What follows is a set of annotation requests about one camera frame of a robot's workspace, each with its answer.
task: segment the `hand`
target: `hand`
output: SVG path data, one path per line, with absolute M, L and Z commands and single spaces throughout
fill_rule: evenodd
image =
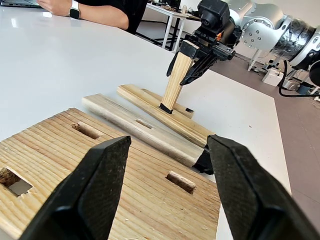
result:
M 57 16 L 69 16 L 72 0 L 36 0 L 45 10 Z

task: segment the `white watch strap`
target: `white watch strap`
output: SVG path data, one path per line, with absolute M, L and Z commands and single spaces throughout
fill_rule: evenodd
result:
M 75 0 L 72 0 L 71 8 L 79 10 L 79 3 Z

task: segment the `person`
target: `person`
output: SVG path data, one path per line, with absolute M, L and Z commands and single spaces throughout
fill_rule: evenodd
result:
M 141 22 L 148 0 L 37 0 L 45 10 L 57 16 L 70 16 L 117 27 L 132 34 Z M 79 16 L 70 14 L 76 6 Z

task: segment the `person's arm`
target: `person's arm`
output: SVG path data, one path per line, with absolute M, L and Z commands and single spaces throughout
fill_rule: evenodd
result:
M 129 19 L 120 9 L 113 6 L 88 6 L 79 3 L 80 18 L 90 22 L 127 30 Z
M 72 0 L 37 0 L 37 3 L 53 15 L 69 16 Z M 113 6 L 88 6 L 79 3 L 80 18 L 118 27 L 126 30 L 129 26 L 128 16 L 120 9 Z

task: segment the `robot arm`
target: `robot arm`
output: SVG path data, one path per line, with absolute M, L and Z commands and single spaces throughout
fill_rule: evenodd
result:
M 242 41 L 289 61 L 296 70 L 309 70 L 311 81 L 320 86 L 320 26 L 284 15 L 274 4 L 250 0 L 202 0 L 198 10 L 201 26 L 186 40 L 199 50 L 180 85 L 201 77 L 217 60 L 231 60 L 236 53 L 233 48 Z
M 249 48 L 271 52 L 289 61 L 296 69 L 309 70 L 316 85 L 320 64 L 320 26 L 284 15 L 274 4 L 257 4 L 250 0 L 227 1 L 230 17 L 242 29 L 241 40 Z

